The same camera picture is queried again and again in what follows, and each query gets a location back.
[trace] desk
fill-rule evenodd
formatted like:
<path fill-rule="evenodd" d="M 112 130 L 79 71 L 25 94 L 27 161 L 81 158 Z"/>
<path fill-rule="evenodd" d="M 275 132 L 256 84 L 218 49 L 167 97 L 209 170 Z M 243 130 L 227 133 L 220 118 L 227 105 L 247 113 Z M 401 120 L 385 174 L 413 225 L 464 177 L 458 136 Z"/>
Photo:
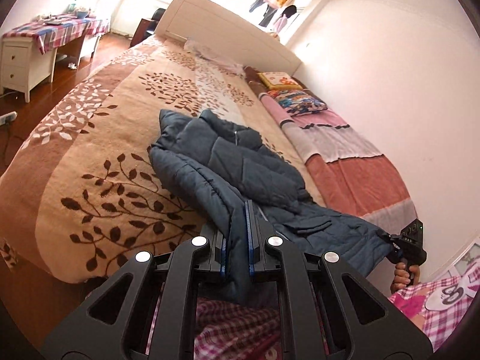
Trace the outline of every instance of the desk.
<path fill-rule="evenodd" d="M 62 24 L 51 26 L 36 22 L 14 28 L 3 35 L 0 92 L 4 88 L 25 93 L 30 102 L 30 90 L 46 78 L 51 83 L 57 51 L 80 58 L 93 57 L 100 37 L 110 30 L 109 20 L 77 19 L 59 15 Z"/>

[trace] white headboard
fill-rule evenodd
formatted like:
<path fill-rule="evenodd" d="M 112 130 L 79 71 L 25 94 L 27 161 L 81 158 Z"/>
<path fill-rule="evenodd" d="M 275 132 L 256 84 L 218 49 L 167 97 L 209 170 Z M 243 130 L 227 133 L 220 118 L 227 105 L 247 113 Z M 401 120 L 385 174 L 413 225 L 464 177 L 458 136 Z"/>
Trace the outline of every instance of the white headboard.
<path fill-rule="evenodd" d="M 278 40 L 210 0 L 173 0 L 155 34 L 188 38 L 260 71 L 293 74 L 300 59 Z"/>

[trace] bottle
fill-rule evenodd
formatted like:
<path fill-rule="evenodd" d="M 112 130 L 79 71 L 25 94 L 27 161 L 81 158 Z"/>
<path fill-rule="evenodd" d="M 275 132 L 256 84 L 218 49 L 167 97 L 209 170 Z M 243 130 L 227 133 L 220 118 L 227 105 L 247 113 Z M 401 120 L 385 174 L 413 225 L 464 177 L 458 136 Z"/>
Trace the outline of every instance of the bottle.
<path fill-rule="evenodd" d="M 77 0 L 74 0 L 73 3 L 71 3 L 68 6 L 67 13 L 72 13 L 75 10 L 76 5 L 77 5 Z"/>

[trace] dark blue puffer jacket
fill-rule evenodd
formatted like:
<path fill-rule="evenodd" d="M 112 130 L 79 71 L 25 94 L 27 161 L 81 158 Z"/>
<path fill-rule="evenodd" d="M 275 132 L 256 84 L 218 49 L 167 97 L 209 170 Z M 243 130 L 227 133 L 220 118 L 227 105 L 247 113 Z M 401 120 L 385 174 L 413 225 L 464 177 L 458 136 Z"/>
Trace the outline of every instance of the dark blue puffer jacket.
<path fill-rule="evenodd" d="M 316 204 L 299 171 L 265 147 L 255 130 L 210 110 L 198 118 L 161 110 L 160 130 L 150 159 L 162 185 L 205 212 L 227 238 L 226 299 L 244 303 L 250 290 L 247 199 L 302 251 L 335 251 L 365 276 L 391 251 L 377 226 Z"/>

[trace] yellow pillow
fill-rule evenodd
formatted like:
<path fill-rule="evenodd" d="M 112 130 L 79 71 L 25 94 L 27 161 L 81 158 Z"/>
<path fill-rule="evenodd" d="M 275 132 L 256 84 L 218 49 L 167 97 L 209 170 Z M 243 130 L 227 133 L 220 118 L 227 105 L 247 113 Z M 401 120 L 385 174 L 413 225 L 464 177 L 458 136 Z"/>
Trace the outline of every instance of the yellow pillow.
<path fill-rule="evenodd" d="M 299 85 L 299 83 L 291 78 L 287 73 L 258 73 L 258 77 L 260 77 L 269 91 L 291 91 L 302 89 L 302 86 Z"/>

